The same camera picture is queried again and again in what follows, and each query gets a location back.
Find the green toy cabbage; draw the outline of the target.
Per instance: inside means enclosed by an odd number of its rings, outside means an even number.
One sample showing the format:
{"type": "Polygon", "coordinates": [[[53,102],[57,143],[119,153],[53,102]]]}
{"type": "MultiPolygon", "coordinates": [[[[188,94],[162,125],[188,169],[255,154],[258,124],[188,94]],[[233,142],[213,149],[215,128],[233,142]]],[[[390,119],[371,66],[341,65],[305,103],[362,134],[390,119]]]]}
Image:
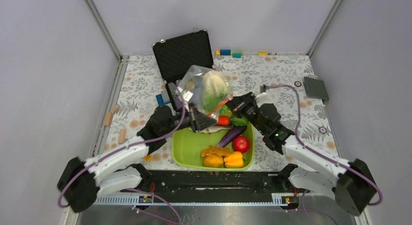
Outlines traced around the green toy cabbage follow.
{"type": "Polygon", "coordinates": [[[203,76],[202,85],[202,105],[208,112],[213,112],[231,94],[226,76],[215,70],[209,71],[203,76]]]}

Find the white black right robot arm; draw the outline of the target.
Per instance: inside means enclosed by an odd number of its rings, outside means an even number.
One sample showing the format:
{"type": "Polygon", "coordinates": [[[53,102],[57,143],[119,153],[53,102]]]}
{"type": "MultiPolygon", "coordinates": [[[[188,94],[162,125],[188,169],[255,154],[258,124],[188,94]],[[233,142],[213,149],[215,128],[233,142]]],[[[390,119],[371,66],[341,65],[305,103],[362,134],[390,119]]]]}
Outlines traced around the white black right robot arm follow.
{"type": "Polygon", "coordinates": [[[333,199],[344,211],[360,216],[378,192],[367,164],[355,159],[349,161],[305,145],[297,132],[285,127],[274,104],[256,102],[249,92],[235,96],[226,105],[239,118],[246,118],[262,135],[272,151],[293,157],[310,170],[287,165],[280,174],[279,187],[286,192],[295,188],[316,192],[333,199]]]}

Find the clear zip top bag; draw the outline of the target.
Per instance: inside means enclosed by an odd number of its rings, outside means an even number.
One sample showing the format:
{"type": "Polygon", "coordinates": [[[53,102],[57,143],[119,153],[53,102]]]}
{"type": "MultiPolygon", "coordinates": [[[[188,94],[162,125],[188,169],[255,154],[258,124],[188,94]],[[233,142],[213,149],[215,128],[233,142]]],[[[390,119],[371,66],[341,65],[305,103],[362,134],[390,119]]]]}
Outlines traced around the clear zip top bag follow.
{"type": "Polygon", "coordinates": [[[220,71],[192,65],[177,85],[186,108],[194,106],[202,114],[217,119],[220,109],[233,98],[233,89],[220,71]]]}

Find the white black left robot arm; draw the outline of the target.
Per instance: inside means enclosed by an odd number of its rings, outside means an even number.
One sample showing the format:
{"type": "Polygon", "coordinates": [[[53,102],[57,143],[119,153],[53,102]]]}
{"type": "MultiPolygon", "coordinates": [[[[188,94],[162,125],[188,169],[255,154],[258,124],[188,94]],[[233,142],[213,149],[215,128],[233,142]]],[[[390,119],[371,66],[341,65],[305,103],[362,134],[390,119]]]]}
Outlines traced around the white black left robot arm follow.
{"type": "Polygon", "coordinates": [[[124,144],[86,160],[79,157],[69,160],[57,183],[58,206],[70,207],[78,213],[96,199],[116,191],[128,188],[146,191],[151,179],[143,174],[143,168],[134,167],[133,161],[157,151],[178,130],[189,127],[194,132],[202,131],[217,121],[218,116],[204,113],[192,104],[175,115],[170,107],[158,106],[145,126],[124,144]]]}

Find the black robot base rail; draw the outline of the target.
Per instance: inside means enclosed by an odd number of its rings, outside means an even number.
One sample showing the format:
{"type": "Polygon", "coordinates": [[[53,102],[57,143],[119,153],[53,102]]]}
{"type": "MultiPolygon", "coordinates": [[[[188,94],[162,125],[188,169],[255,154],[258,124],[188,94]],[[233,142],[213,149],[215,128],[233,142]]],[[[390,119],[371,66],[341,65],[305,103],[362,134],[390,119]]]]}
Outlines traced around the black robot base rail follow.
{"type": "Polygon", "coordinates": [[[161,170],[150,170],[135,189],[169,203],[270,203],[274,196],[304,191],[277,172],[161,170]]]}

